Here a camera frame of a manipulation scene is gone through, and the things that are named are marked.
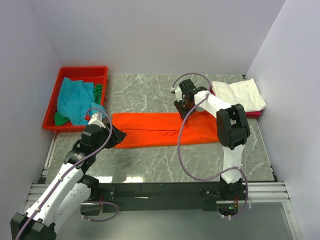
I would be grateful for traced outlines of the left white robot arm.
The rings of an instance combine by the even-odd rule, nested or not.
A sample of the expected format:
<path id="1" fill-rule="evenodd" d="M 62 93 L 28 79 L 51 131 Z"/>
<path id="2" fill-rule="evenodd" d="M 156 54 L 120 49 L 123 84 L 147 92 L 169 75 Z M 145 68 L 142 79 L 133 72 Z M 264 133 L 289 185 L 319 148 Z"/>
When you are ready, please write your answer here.
<path id="1" fill-rule="evenodd" d="M 101 210 L 106 202 L 99 180 L 86 174 L 103 149 L 120 144 L 126 133 L 112 124 L 89 124 L 67 153 L 58 174 L 40 198 L 24 214 L 11 221 L 14 240 L 54 240 L 69 216 L 84 202 Z"/>

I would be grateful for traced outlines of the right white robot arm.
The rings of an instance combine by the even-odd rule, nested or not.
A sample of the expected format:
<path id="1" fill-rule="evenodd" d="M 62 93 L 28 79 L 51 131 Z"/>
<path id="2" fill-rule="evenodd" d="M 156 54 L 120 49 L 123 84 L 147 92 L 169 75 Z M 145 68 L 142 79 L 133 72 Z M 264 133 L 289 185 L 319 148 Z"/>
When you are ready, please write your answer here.
<path id="1" fill-rule="evenodd" d="M 207 88 L 196 87 L 191 79 L 183 80 L 178 87 L 172 86 L 182 122 L 197 108 L 202 108 L 216 119 L 218 141 L 223 146 L 223 170 L 216 174 L 220 178 L 214 190 L 208 190 L 221 200 L 232 200 L 241 193 L 247 194 L 246 177 L 241 170 L 242 154 L 250 128 L 244 107 L 241 104 L 230 104 L 213 95 Z"/>

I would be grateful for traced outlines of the orange t shirt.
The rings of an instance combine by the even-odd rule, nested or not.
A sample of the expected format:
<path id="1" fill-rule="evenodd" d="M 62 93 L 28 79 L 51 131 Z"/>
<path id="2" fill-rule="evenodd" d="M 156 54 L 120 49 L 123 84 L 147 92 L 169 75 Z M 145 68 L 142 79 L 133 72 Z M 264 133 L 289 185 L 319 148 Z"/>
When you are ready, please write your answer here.
<path id="1" fill-rule="evenodd" d="M 177 112 L 137 113 L 112 115 L 112 124 L 126 133 L 118 149 L 176 146 L 183 120 Z M 183 127 L 181 145 L 218 142 L 216 119 L 206 111 L 195 111 Z"/>

